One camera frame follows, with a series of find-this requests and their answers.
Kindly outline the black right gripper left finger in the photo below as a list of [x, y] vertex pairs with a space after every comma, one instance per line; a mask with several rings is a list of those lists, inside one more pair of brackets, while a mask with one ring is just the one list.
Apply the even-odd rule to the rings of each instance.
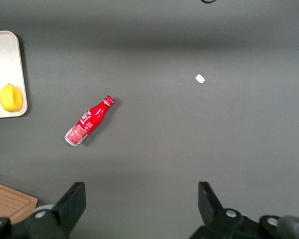
[[75, 182], [53, 205], [34, 211], [26, 225], [30, 239], [68, 239], [86, 209], [85, 183]]

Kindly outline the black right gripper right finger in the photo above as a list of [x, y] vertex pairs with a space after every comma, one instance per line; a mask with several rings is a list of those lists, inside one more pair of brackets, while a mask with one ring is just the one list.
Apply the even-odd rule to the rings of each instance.
[[225, 209], [208, 182], [198, 184], [198, 208], [204, 225], [192, 239], [258, 239], [258, 223], [234, 209]]

